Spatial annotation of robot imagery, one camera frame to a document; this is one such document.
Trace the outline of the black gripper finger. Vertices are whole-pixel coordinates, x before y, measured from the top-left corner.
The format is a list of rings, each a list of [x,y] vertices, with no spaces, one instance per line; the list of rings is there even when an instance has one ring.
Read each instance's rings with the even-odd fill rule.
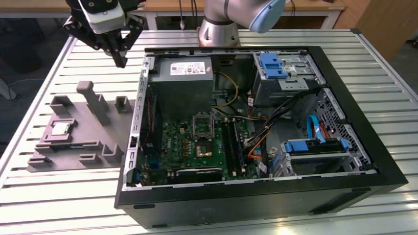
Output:
[[[71,16],[66,21],[63,28],[94,50],[103,50],[105,53],[113,58],[117,67],[122,68],[121,31],[114,30],[103,34],[95,34],[94,31],[85,26],[74,16]]]
[[[125,68],[127,63],[126,53],[131,50],[137,39],[139,38],[145,29],[145,18],[135,16],[133,14],[127,15],[127,29],[129,34],[121,37],[118,41],[118,57],[117,57],[117,67]]]

